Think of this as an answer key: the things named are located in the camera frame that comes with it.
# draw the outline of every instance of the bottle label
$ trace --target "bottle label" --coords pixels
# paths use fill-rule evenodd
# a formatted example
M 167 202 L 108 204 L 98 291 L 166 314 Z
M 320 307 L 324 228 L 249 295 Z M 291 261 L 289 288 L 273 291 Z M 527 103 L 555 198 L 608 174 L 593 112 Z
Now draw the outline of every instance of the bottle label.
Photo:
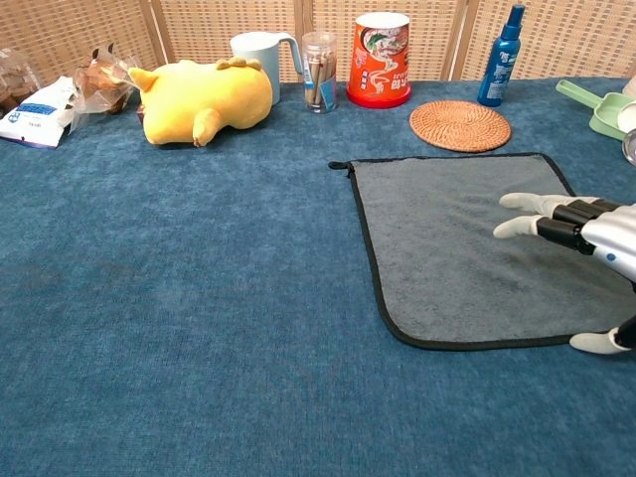
M 499 52 L 499 59 L 493 71 L 493 80 L 488 87 L 486 97 L 489 99 L 502 99 L 504 97 L 504 91 L 506 90 L 510 75 L 513 72 L 513 66 L 516 60 L 516 54 L 511 55 L 507 52 Z

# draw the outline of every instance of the yellow plush toy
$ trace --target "yellow plush toy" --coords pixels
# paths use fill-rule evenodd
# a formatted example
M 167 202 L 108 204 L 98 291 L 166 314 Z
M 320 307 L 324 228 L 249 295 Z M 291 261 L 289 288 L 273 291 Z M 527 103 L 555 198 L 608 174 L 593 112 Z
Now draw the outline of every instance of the yellow plush toy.
M 189 60 L 147 72 L 128 70 L 141 91 L 143 130 L 151 144 L 205 146 L 225 126 L 247 129 L 271 110 L 271 83 L 258 60 Z

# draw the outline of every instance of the woven rattan coaster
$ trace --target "woven rattan coaster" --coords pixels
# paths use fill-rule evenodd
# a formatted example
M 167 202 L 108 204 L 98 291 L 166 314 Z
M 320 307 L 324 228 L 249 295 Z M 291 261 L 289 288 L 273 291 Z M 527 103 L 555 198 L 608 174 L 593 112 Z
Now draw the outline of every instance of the woven rattan coaster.
M 512 134 L 504 116 L 469 101 L 433 101 L 419 106 L 408 121 L 428 144 L 459 152 L 484 152 L 508 142 Z

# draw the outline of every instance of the container with sticks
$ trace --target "container with sticks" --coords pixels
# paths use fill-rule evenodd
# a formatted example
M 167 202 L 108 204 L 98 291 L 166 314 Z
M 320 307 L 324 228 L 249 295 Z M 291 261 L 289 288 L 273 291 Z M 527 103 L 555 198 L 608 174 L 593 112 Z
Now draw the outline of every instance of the container with sticks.
M 336 36 L 311 32 L 302 37 L 305 104 L 314 112 L 338 105 L 336 94 Z

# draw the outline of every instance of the green dustpan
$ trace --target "green dustpan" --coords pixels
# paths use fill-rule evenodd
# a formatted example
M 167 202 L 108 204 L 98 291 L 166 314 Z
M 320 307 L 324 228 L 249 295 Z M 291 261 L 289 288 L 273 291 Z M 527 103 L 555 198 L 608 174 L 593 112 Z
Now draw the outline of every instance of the green dustpan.
M 633 97 L 620 92 L 609 92 L 605 97 L 599 97 L 567 79 L 560 80 L 556 84 L 556 90 L 594 109 L 594 114 L 589 119 L 589 127 L 594 131 L 623 140 L 625 133 L 618 128 L 616 117 L 624 105 L 634 100 Z

